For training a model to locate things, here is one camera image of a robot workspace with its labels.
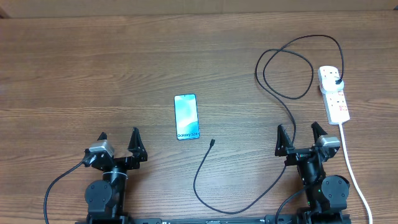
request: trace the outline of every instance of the wood grain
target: wood grain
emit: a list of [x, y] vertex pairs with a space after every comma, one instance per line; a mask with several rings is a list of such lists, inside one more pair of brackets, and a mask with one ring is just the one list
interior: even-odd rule
[[3, 17], [393, 10], [398, 0], [0, 0]]
[[[43, 223], [51, 181], [74, 166], [102, 131], [117, 156], [125, 155], [133, 126], [149, 154], [141, 169], [129, 172], [126, 210], [133, 217], [232, 217], [196, 199], [195, 172], [215, 138], [197, 190], [228, 211], [245, 207], [279, 175], [277, 125], [292, 133], [292, 124], [256, 84], [254, 66], [264, 50], [307, 34], [332, 35], [342, 45], [353, 170], [375, 223], [397, 223], [397, 20], [392, 11], [0, 20], [0, 223]], [[289, 49], [315, 68], [340, 68], [338, 49], [328, 39], [302, 40]], [[306, 62], [284, 54], [267, 74], [276, 90], [291, 96], [306, 89], [311, 75]], [[316, 84], [315, 77], [301, 100], [284, 100], [297, 121], [297, 147], [312, 143], [314, 121], [339, 135], [327, 124]], [[183, 93], [198, 96], [200, 139], [176, 140], [173, 98]], [[342, 152], [325, 169], [351, 180]], [[100, 178], [94, 169], [79, 168], [56, 184], [51, 223], [84, 220], [85, 188]], [[268, 195], [235, 217], [275, 213], [300, 188], [296, 168], [289, 167]], [[301, 197], [284, 213], [304, 205]], [[353, 223], [366, 223], [353, 187], [345, 213]]]

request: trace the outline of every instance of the black cable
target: black cable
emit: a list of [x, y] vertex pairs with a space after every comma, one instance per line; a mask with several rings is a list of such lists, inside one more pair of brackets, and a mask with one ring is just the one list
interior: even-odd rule
[[285, 204], [287, 204], [287, 202], [289, 202], [289, 200], [292, 200], [294, 197], [296, 197], [297, 195], [301, 194], [304, 190], [307, 190], [309, 187], [315, 185], [315, 184], [318, 182], [319, 178], [323, 175], [323, 174], [322, 174], [322, 162], [321, 162], [321, 157], [320, 157], [318, 151], [317, 151], [317, 157], [318, 157], [318, 165], [319, 165], [319, 174], [317, 175], [317, 178], [316, 178], [311, 184], [308, 184], [307, 186], [304, 186], [303, 189], [301, 189], [301, 190], [299, 190], [298, 192], [294, 193], [292, 196], [290, 196], [288, 199], [286, 199], [286, 200], [282, 203], [282, 205], [280, 205], [280, 207], [279, 207], [279, 209], [278, 209], [278, 211], [276, 212], [276, 215], [275, 215], [275, 224], [278, 224], [278, 216], [279, 216], [279, 213], [282, 211], [282, 209], [283, 209], [283, 207], [285, 206]]
[[[294, 127], [294, 128], [293, 128], [292, 143], [294, 143], [294, 140], [295, 140], [295, 136], [296, 136], [296, 132], [297, 132], [297, 125], [296, 125], [296, 122], [295, 122], [295, 120], [294, 120], [293, 114], [290, 112], [290, 110], [288, 109], [288, 107], [286, 106], [286, 104], [285, 104], [277, 95], [279, 95], [279, 96], [281, 96], [281, 97], [284, 97], [284, 98], [286, 98], [286, 99], [297, 100], [297, 99], [300, 99], [300, 98], [302, 98], [303, 96], [305, 96], [305, 95], [307, 94], [307, 92], [310, 90], [311, 84], [312, 84], [312, 81], [313, 81], [313, 66], [312, 66], [311, 62], [310, 62], [308, 59], [306, 59], [303, 55], [300, 55], [300, 54], [298, 54], [298, 53], [296, 53], [296, 52], [293, 52], [293, 51], [291, 51], [291, 50], [284, 50], [284, 49], [285, 49], [287, 46], [289, 46], [289, 44], [291, 44], [292, 42], [294, 42], [294, 41], [296, 41], [296, 40], [299, 40], [299, 39], [302, 39], [302, 38], [307, 38], [307, 37], [327, 37], [327, 38], [332, 39], [332, 40], [337, 44], [337, 46], [338, 46], [338, 48], [339, 48], [339, 51], [340, 51], [340, 55], [341, 55], [341, 76], [340, 76], [340, 79], [336, 81], [336, 84], [339, 84], [339, 83], [343, 80], [343, 74], [344, 74], [344, 58], [343, 58], [343, 51], [342, 51], [342, 49], [341, 49], [341, 47], [340, 47], [340, 44], [337, 42], [336, 39], [334, 39], [334, 38], [332, 38], [332, 37], [330, 37], [330, 36], [328, 36], [328, 35], [322, 35], [322, 34], [320, 34], [320, 35], [317, 35], [317, 34], [315, 34], [315, 35], [306, 35], [306, 36], [303, 36], [303, 37], [297, 37], [296, 39], [291, 40], [290, 42], [288, 42], [287, 44], [285, 44], [284, 46], [282, 46], [282, 47], [279, 48], [279, 49], [269, 49], [269, 50], [266, 50], [264, 53], [261, 54], [259, 60], [257, 61], [256, 70], [255, 70], [255, 72], [254, 72], [258, 84], [259, 84], [266, 92], [268, 92], [268, 93], [271, 94], [273, 97], [275, 97], [275, 99], [277, 99], [277, 100], [279, 101], [279, 103], [281, 103], [281, 104], [284, 106], [284, 108], [286, 109], [286, 111], [288, 112], [288, 114], [289, 114], [289, 116], [290, 116], [290, 118], [291, 118], [291, 120], [292, 120], [293, 127]], [[260, 80], [259, 80], [259, 78], [258, 78], [258, 76], [257, 76], [257, 68], [258, 68], [259, 63], [260, 63], [260, 61], [261, 61], [261, 58], [262, 58], [267, 52], [270, 52], [270, 51], [276, 51], [276, 52], [271, 56], [271, 58], [267, 61], [266, 65], [264, 66], [264, 69], [263, 69], [263, 71], [262, 71], [262, 76], [263, 76], [263, 78], [264, 78], [264, 81], [265, 81], [266, 85], [270, 88], [270, 90], [272, 90], [272, 91], [273, 91], [275, 94], [277, 94], [277, 95], [273, 94], [271, 91], [269, 91], [267, 88], [265, 88], [265, 86], [264, 86], [263, 84], [261, 84], [261, 82], [260, 82]], [[285, 95], [279, 93], [278, 91], [274, 90], [274, 89], [270, 86], [270, 84], [268, 84], [268, 82], [267, 82], [267, 79], [266, 79], [266, 68], [267, 68], [269, 62], [270, 62], [279, 52], [286, 52], [286, 53], [290, 53], [290, 54], [299, 56], [300, 58], [304, 59], [304, 60], [310, 65], [310, 67], [311, 67], [312, 75], [311, 75], [310, 84], [309, 84], [308, 88], [305, 90], [305, 92], [304, 92], [303, 94], [301, 94], [300, 96], [297, 96], [297, 97], [285, 96]], [[263, 194], [261, 194], [260, 197], [258, 197], [257, 199], [255, 199], [255, 201], [253, 201], [253, 202], [252, 202], [250, 205], [248, 205], [246, 208], [244, 208], [244, 209], [242, 209], [242, 210], [239, 210], [239, 211], [237, 211], [237, 212], [225, 212], [225, 211], [222, 211], [222, 210], [218, 210], [218, 209], [213, 208], [213, 207], [209, 206], [208, 204], [206, 204], [206, 203], [199, 197], [199, 195], [197, 194], [196, 188], [195, 188], [195, 184], [196, 184], [196, 180], [197, 180], [197, 177], [198, 177], [200, 168], [202, 167], [202, 165], [203, 165], [203, 163], [204, 163], [204, 161], [205, 161], [207, 155], [209, 154], [211, 148], [213, 147], [214, 143], [215, 143], [215, 140], [212, 139], [211, 142], [210, 142], [209, 150], [208, 150], [207, 153], [205, 154], [205, 156], [204, 156], [202, 162], [200, 163], [200, 166], [199, 166], [199, 168], [198, 168], [198, 170], [197, 170], [197, 173], [196, 173], [196, 175], [195, 175], [195, 178], [194, 178], [194, 180], [193, 180], [193, 191], [194, 191], [195, 195], [197, 196], [198, 200], [199, 200], [202, 204], [204, 204], [206, 207], [208, 207], [208, 208], [210, 208], [210, 209], [212, 209], [212, 210], [214, 210], [214, 211], [216, 211], [216, 212], [220, 212], [220, 213], [224, 213], [224, 214], [228, 214], [228, 215], [234, 215], [234, 214], [237, 214], [237, 213], [241, 213], [241, 212], [246, 211], [248, 208], [250, 208], [252, 205], [254, 205], [258, 200], [260, 200], [260, 198], [262, 198], [266, 193], [268, 193], [268, 191], [278, 182], [278, 180], [282, 177], [283, 173], [284, 173], [285, 170], [286, 170], [286, 166], [285, 166], [285, 167], [283, 168], [282, 172], [280, 173], [280, 175], [278, 176], [278, 178], [275, 180], [275, 182], [274, 182]]]
[[65, 177], [66, 175], [68, 175], [70, 172], [74, 171], [75, 169], [77, 169], [78, 167], [80, 167], [82, 165], [82, 162], [79, 162], [77, 165], [75, 165], [72, 169], [66, 171], [64, 174], [62, 174], [61, 176], [57, 177], [48, 187], [45, 196], [44, 196], [44, 206], [43, 206], [43, 211], [44, 211], [44, 221], [46, 224], [49, 224], [49, 218], [47, 218], [47, 199], [49, 197], [49, 193], [50, 190], [52, 188], [52, 186], [57, 183], [58, 180], [60, 180], [62, 177]]
[[276, 212], [275, 215], [275, 224], [278, 224], [278, 216], [279, 213], [282, 211], [282, 208], [287, 204], [287, 202], [289, 202], [290, 200], [292, 200], [293, 198], [295, 198], [296, 196], [298, 196], [299, 194], [303, 193], [305, 190], [307, 190], [308, 188], [311, 187], [311, 184], [305, 186], [303, 189], [299, 190], [298, 192], [294, 193], [293, 195], [291, 195], [290, 197], [288, 197], [283, 203], [282, 205], [280, 205], [280, 207], [278, 208], [278, 211]]
[[268, 188], [264, 193], [262, 193], [262, 194], [260, 195], [260, 197], [258, 197], [257, 199], [255, 199], [255, 200], [254, 200], [250, 205], [248, 205], [246, 208], [244, 208], [244, 209], [242, 209], [242, 210], [239, 210], [239, 211], [236, 211], [236, 212], [225, 212], [225, 211], [219, 210], [219, 209], [217, 209], [217, 208], [213, 208], [212, 206], [206, 204], [206, 203], [199, 197], [199, 195], [198, 195], [198, 193], [197, 193], [197, 190], [196, 190], [196, 188], [195, 188], [195, 184], [196, 184], [196, 181], [197, 181], [197, 177], [198, 177], [200, 168], [201, 168], [201, 166], [203, 165], [203, 163], [205, 162], [206, 157], [207, 157], [207, 155], [209, 154], [211, 148], [214, 146], [214, 143], [215, 143], [215, 142], [216, 142], [216, 141], [215, 141], [214, 139], [211, 140], [209, 150], [207, 150], [207, 152], [206, 152], [206, 154], [205, 154], [203, 160], [201, 161], [201, 163], [200, 163], [200, 165], [199, 165], [199, 168], [198, 168], [198, 170], [197, 170], [197, 174], [195, 175], [195, 178], [194, 178], [194, 180], [193, 180], [193, 191], [194, 191], [195, 195], [197, 196], [198, 200], [199, 200], [202, 204], [204, 204], [206, 207], [208, 207], [208, 208], [210, 208], [210, 209], [212, 209], [212, 210], [214, 210], [214, 211], [216, 211], [216, 212], [220, 212], [220, 213], [224, 213], [224, 214], [228, 214], [228, 215], [234, 215], [234, 214], [238, 214], [238, 213], [241, 213], [241, 212], [246, 211], [246, 210], [249, 209], [251, 206], [253, 206], [258, 200], [260, 200], [266, 193], [268, 193], [268, 191], [270, 191], [270, 189], [278, 182], [278, 180], [282, 177], [283, 173], [284, 173], [285, 170], [286, 170], [286, 166], [285, 166], [284, 169], [282, 170], [282, 172], [280, 173], [280, 175], [278, 176], [278, 178], [274, 181], [274, 183], [271, 184], [271, 186], [269, 186], [269, 188]]

